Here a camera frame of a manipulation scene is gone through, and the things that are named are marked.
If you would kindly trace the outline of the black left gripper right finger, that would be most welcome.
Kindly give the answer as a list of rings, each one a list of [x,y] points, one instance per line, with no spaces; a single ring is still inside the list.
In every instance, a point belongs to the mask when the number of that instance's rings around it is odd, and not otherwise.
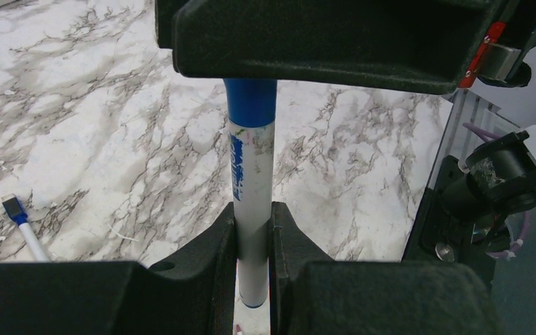
[[[329,257],[274,202],[269,221],[272,334],[502,334],[486,287],[464,265]]]

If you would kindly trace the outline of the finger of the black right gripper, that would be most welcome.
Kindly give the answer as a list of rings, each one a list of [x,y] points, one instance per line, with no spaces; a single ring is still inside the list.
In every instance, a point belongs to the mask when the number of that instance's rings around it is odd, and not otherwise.
[[[158,46],[186,77],[453,91],[501,1],[156,1]]]

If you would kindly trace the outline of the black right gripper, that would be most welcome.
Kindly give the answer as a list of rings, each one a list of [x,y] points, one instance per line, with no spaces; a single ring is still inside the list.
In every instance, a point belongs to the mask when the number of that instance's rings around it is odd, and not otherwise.
[[[536,47],[536,1],[506,1],[489,27],[458,88],[484,84],[517,88],[529,84],[532,70],[523,60]]]

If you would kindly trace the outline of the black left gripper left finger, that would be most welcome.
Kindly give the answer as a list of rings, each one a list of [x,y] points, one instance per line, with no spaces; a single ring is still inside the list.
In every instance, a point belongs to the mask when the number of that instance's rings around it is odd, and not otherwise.
[[[234,208],[173,254],[0,264],[0,334],[231,334]]]

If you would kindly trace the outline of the white blue marker pen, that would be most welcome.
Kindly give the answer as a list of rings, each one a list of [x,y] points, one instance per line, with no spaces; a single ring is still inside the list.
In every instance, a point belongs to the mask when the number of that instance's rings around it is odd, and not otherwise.
[[[249,128],[229,123],[239,295],[249,308],[263,305],[268,295],[274,133],[274,124]]]

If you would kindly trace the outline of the thin white pen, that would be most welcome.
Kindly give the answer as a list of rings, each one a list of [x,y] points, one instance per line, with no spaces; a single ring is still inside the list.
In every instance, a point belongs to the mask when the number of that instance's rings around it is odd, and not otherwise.
[[[21,232],[26,245],[28,246],[29,250],[31,251],[34,260],[37,262],[49,262],[50,258],[45,252],[45,249],[43,248],[43,245],[38,240],[37,236],[34,233],[34,230],[31,228],[31,225],[26,223],[21,223],[17,225],[19,231]]]

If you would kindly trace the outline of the small blue pen cap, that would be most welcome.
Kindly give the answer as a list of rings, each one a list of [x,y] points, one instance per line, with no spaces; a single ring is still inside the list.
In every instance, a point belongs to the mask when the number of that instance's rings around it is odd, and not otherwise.
[[[2,197],[1,204],[5,209],[6,215],[16,225],[29,222],[27,211],[16,195],[6,195]]]

